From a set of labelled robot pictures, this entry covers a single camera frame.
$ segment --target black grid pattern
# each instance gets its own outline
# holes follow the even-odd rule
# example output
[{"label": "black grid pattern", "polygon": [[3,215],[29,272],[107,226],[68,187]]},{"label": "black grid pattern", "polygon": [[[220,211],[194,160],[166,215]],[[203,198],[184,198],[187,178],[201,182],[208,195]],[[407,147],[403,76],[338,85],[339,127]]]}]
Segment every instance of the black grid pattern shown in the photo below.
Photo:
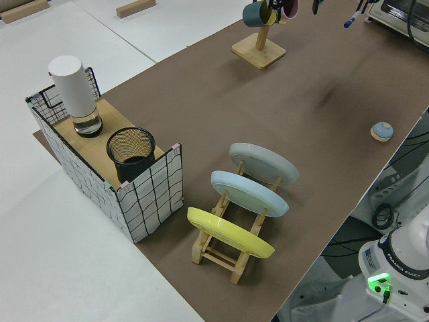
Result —
[{"label": "black grid pattern", "polygon": [[182,147],[165,153],[117,194],[134,242],[151,234],[183,205]]},{"label": "black grid pattern", "polygon": [[[100,97],[100,90],[97,81],[95,80],[93,69],[91,67],[87,68],[85,69],[85,73],[91,87],[93,97],[94,99],[98,99]],[[32,106],[30,107],[39,113],[40,117],[50,125],[53,125],[68,116],[55,85],[28,97],[26,101],[27,103],[31,103]]]},{"label": "black grid pattern", "polygon": [[[93,70],[85,70],[95,99],[100,91]],[[51,149],[68,176],[134,243],[155,231],[183,205],[182,147],[176,144],[151,168],[123,189],[112,187],[55,130],[54,124],[68,116],[52,85],[26,99]]]}]

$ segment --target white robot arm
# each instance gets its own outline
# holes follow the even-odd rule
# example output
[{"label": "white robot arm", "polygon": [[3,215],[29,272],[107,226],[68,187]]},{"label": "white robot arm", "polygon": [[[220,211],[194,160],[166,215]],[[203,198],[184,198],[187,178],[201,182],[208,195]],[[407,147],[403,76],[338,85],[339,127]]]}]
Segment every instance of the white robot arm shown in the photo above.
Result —
[{"label": "white robot arm", "polygon": [[429,320],[429,206],[407,225],[362,246],[367,294],[409,318]]}]

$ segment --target brown table mat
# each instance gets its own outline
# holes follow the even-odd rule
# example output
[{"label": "brown table mat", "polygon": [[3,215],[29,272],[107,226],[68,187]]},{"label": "brown table mat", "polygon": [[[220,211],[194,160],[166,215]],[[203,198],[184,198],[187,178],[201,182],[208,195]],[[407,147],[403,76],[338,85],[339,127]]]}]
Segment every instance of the brown table mat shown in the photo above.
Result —
[{"label": "brown table mat", "polygon": [[[163,149],[183,145],[185,206],[137,247],[207,321],[269,321],[428,105],[429,59],[406,37],[363,18],[346,30],[353,1],[325,1],[317,16],[302,2],[271,27],[287,52],[266,70],[231,52],[255,32],[239,21],[103,95]],[[393,125],[390,142],[371,137],[378,121]],[[188,206],[216,204],[210,174],[235,170],[234,142],[273,150],[301,174],[278,190],[290,211],[259,235],[275,253],[251,258],[238,286],[228,270],[191,262],[198,231],[186,220]],[[250,228],[254,216],[231,205],[225,218]]]}]

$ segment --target light blue plate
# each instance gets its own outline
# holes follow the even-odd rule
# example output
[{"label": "light blue plate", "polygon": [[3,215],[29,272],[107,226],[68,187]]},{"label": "light blue plate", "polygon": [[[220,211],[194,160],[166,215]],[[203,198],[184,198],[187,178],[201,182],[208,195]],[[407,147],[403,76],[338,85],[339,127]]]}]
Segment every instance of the light blue plate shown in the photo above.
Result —
[{"label": "light blue plate", "polygon": [[244,173],[268,184],[275,183],[280,177],[282,181],[279,186],[286,186],[300,177],[298,169],[292,163],[277,153],[255,144],[231,144],[229,156],[236,165],[244,161]]},{"label": "light blue plate", "polygon": [[212,186],[220,194],[226,191],[228,200],[254,213],[268,209],[268,217],[281,217],[289,210],[289,205],[275,192],[238,174],[214,171]]}]

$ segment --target plate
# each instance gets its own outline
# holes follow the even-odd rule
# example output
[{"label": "plate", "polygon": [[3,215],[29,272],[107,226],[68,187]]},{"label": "plate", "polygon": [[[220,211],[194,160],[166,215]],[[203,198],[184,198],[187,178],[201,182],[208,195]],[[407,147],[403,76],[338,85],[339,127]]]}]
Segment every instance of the plate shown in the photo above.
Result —
[{"label": "plate", "polygon": [[268,258],[274,253],[273,246],[250,231],[206,211],[189,207],[188,220],[198,229],[252,256]]},{"label": "plate", "polygon": [[289,210],[288,203],[275,192],[238,174],[214,171],[211,182],[218,193],[227,192],[228,200],[254,213],[268,209],[268,217],[281,217]]},{"label": "plate", "polygon": [[279,186],[294,183],[300,177],[298,169],[282,156],[271,150],[250,143],[234,143],[229,148],[231,160],[238,165],[244,161],[243,171],[267,184],[282,178]]}]

